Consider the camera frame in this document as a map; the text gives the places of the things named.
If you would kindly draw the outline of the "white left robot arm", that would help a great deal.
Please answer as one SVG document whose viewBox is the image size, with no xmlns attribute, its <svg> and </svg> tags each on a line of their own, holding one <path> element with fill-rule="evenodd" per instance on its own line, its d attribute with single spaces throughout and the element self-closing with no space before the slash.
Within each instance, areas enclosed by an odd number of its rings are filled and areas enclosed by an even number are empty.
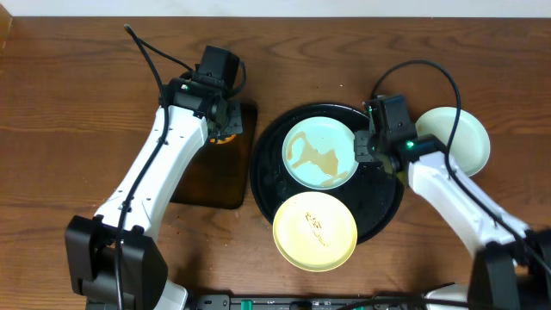
<svg viewBox="0 0 551 310">
<path fill-rule="evenodd" d="M 188 291 L 168 278 L 157 247 L 164 212 L 194 155 L 242 133 L 233 73 L 192 71 L 160 92 L 152 130 L 114 193 L 65 230 L 71 288 L 96 305 L 183 309 Z"/>
</svg>

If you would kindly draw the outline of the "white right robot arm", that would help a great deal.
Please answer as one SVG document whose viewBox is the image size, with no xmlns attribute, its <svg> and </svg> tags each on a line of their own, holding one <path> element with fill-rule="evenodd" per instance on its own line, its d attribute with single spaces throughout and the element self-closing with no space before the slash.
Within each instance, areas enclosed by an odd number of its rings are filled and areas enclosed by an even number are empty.
<svg viewBox="0 0 551 310">
<path fill-rule="evenodd" d="M 550 231 L 509 214 L 455 163 L 432 135 L 387 141 L 374 129 L 354 134 L 356 159 L 384 167 L 424 198 L 474 258 L 469 284 L 426 294 L 429 308 L 548 309 Z"/>
</svg>

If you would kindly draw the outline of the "orange green scrub sponge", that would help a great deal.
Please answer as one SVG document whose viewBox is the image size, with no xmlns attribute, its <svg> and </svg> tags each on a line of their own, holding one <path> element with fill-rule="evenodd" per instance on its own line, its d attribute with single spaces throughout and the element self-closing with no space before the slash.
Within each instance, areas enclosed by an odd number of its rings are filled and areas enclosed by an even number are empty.
<svg viewBox="0 0 551 310">
<path fill-rule="evenodd" d="M 232 140 L 235 139 L 235 137 L 236 137 L 236 135 L 232 134 L 232 135 L 228 135 L 228 136 L 225 136 L 225 137 L 212 138 L 212 139 L 209 140 L 209 142 L 211 144 L 215 144 L 215 145 L 223 145 L 223 144 L 231 142 Z"/>
</svg>

